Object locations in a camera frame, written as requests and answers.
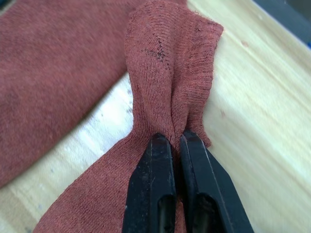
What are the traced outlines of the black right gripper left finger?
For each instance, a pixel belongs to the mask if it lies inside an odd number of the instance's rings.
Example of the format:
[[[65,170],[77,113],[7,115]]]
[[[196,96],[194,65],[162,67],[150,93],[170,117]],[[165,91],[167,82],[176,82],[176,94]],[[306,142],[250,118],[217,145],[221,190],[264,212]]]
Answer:
[[[156,133],[130,177],[122,232],[173,233],[175,211],[171,145]]]

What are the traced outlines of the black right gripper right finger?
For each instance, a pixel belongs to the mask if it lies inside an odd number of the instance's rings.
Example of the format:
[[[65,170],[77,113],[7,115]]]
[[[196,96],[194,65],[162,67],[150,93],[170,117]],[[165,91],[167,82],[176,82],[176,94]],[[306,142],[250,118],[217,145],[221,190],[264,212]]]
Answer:
[[[180,156],[186,185],[189,233],[252,233],[237,190],[226,170],[194,132],[184,131]]]

